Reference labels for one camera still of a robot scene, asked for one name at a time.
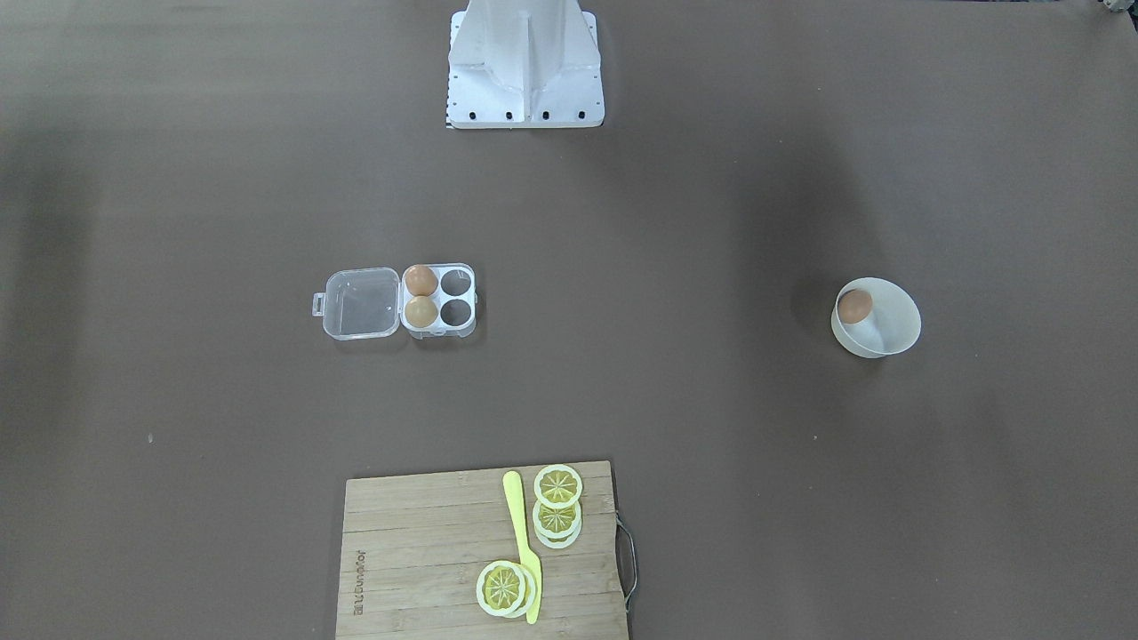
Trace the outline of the brown egg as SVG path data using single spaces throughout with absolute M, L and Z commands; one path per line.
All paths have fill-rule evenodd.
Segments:
M 439 286 L 438 274 L 427 264 L 409 266 L 404 272 L 403 284 L 412 297 L 434 296 Z
M 850 289 L 838 300 L 838 321 L 842 325 L 858 325 L 869 317 L 874 300 L 866 289 Z
M 413 296 L 403 307 L 403 318 L 411 327 L 426 329 L 438 320 L 439 309 L 430 296 Z

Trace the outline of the white bowl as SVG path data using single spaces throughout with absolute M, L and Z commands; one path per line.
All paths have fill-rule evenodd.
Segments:
M 838 300 L 850 289 L 866 289 L 874 300 L 869 317 L 858 325 L 842 325 L 838 320 Z M 923 329 L 918 304 L 898 284 L 883 278 L 857 278 L 838 292 L 832 312 L 830 331 L 838 344 L 855 356 L 881 359 L 894 356 L 913 348 Z

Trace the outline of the clear plastic egg box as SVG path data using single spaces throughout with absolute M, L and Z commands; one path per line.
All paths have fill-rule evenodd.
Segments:
M 404 272 L 394 268 L 358 268 L 329 276 L 323 292 L 310 301 L 310 315 L 321 320 L 333 340 L 386 339 L 398 329 L 417 340 L 465 339 L 475 333 L 478 312 L 476 273 L 465 263 L 419 263 L 438 274 L 434 296 L 439 318 L 426 329 L 406 323 L 403 307 L 412 297 L 403 284 Z

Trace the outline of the lemon slice near knife tip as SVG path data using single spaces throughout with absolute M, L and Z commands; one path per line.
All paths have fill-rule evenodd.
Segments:
M 574 467 L 564 463 L 549 465 L 533 479 L 535 499 L 549 509 L 568 508 L 580 501 L 584 481 Z

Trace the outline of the yellow plastic knife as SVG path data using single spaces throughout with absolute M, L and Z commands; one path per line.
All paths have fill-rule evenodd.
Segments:
M 508 470 L 501 478 L 505 499 L 508 499 L 509 518 L 511 518 L 513 531 L 516 531 L 517 559 L 523 568 L 530 573 L 535 580 L 533 591 L 533 604 L 525 613 L 525 622 L 529 625 L 536 624 L 541 616 L 541 597 L 543 596 L 543 567 L 541 558 L 531 550 L 529 544 L 529 526 L 527 523 L 527 510 L 525 510 L 523 478 L 516 470 Z

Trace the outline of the lemon slice pair middle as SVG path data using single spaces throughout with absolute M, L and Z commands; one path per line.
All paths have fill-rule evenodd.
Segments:
M 582 534 L 582 504 L 574 502 L 552 508 L 541 501 L 533 503 L 533 530 L 541 544 L 549 549 L 564 549 Z

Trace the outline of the white central mounting column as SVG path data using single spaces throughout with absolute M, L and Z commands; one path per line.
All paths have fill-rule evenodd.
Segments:
M 597 17 L 580 3 L 470 1 L 453 13 L 448 128 L 597 128 L 604 121 Z

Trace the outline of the bamboo cutting board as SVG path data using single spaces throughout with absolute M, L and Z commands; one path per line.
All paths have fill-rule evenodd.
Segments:
M 538 617 L 494 617 L 476 599 L 479 574 L 517 561 L 504 468 L 345 483 L 338 639 L 627 639 L 613 467 L 582 475 L 582 535 L 564 549 L 538 539 Z

